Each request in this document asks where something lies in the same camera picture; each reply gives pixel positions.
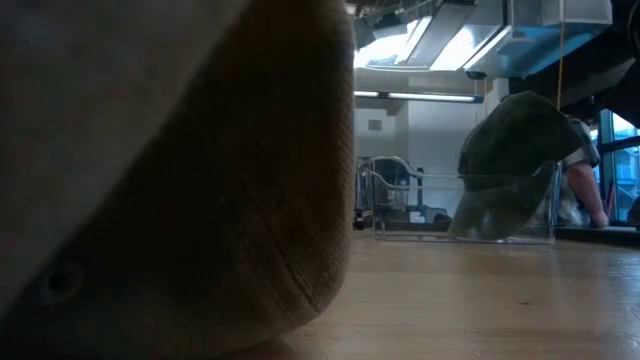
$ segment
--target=ceiling light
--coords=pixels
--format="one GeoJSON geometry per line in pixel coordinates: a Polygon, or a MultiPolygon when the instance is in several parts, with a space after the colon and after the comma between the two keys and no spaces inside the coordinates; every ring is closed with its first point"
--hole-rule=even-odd
{"type": "Polygon", "coordinates": [[[482,59],[485,55],[487,55],[489,51],[491,51],[491,49],[493,49],[496,45],[498,45],[500,40],[502,40],[510,32],[511,32],[511,25],[507,25],[504,29],[502,29],[502,31],[500,31],[500,33],[495,38],[493,38],[493,40],[491,40],[485,47],[480,49],[480,51],[478,51],[477,54],[475,54],[466,64],[464,64],[462,68],[465,70],[469,70],[473,65],[475,65],[478,61],[480,61],[480,59],[482,59]]]}
{"type": "Polygon", "coordinates": [[[437,94],[409,94],[409,93],[389,93],[389,99],[402,100],[427,100],[427,101],[451,101],[451,102],[474,102],[474,96],[460,95],[437,95],[437,94]]]}
{"type": "Polygon", "coordinates": [[[427,16],[420,19],[420,21],[418,22],[418,25],[415,27],[415,29],[413,29],[413,32],[411,33],[411,36],[409,37],[409,40],[405,44],[404,48],[398,53],[398,56],[396,57],[396,61],[395,61],[396,65],[407,61],[409,56],[411,56],[411,53],[418,45],[418,42],[420,41],[420,39],[422,39],[424,32],[427,31],[427,28],[431,23],[431,19],[432,19],[431,16],[427,16]]]}
{"type": "Polygon", "coordinates": [[[378,97],[380,93],[377,91],[354,91],[353,95],[358,97],[378,97]]]}

